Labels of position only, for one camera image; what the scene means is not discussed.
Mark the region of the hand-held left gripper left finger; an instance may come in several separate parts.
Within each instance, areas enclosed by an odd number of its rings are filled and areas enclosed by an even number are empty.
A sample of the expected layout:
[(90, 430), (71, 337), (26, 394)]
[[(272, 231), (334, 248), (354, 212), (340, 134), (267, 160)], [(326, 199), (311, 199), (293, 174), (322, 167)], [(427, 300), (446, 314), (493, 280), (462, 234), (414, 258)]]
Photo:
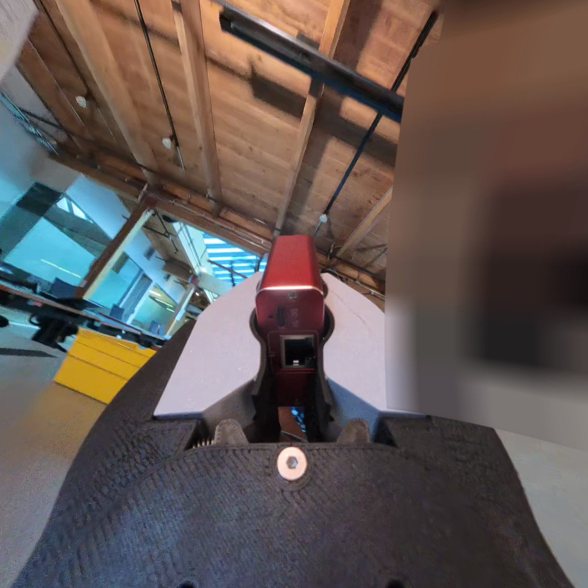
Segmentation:
[(155, 418), (200, 418), (211, 433), (225, 419), (243, 428), (252, 423), (252, 389), (262, 351), (250, 320), (262, 276), (254, 273), (199, 315), (154, 410)]

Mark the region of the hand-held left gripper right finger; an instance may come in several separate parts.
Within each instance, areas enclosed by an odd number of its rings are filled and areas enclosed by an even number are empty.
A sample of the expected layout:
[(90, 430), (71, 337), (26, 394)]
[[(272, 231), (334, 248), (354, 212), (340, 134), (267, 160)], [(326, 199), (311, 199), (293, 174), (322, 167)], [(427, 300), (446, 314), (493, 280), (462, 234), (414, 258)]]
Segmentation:
[(387, 413), (384, 312), (331, 274), (326, 287), (325, 336), (305, 401), (309, 442), (334, 442), (348, 422), (363, 420), (375, 439)]

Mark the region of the red port adapter box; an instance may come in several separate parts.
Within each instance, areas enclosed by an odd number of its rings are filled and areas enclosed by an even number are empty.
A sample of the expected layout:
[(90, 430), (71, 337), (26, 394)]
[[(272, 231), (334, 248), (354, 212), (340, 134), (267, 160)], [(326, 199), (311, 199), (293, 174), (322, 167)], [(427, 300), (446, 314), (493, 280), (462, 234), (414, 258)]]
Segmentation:
[(278, 405), (303, 407), (325, 334), (325, 291), (313, 238), (276, 238), (256, 292), (255, 315)]

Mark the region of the yellow plastic bin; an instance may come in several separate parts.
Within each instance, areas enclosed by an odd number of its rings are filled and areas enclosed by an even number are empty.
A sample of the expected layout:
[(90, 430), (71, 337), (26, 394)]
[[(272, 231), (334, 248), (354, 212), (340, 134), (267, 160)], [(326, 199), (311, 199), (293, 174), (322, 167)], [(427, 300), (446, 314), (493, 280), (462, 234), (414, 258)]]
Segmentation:
[(107, 405), (154, 354), (155, 349), (81, 328), (54, 382)]

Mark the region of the wooden top office desk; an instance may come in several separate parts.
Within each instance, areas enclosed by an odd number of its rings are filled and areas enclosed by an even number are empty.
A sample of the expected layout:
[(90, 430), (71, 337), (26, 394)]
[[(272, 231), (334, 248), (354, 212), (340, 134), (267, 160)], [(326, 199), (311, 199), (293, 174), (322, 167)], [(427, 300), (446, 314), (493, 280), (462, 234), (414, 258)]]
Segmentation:
[(100, 305), (43, 290), (35, 277), (22, 280), (1, 268), (1, 310), (22, 313), (32, 327), (31, 340), (46, 348), (65, 351), (63, 345), (81, 329), (136, 343), (143, 349), (159, 349), (169, 339), (109, 316)]

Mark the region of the black ceiling pipe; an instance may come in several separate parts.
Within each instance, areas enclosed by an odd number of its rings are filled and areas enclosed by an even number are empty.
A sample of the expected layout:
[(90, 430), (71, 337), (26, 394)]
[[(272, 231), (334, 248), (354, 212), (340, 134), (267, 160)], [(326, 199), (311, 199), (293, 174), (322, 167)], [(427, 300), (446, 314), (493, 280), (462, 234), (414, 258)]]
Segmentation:
[(221, 6), (219, 23), (223, 32), (327, 85), (339, 94), (372, 108), (378, 114), (401, 123), (404, 98), (396, 92), (230, 3), (217, 3)]

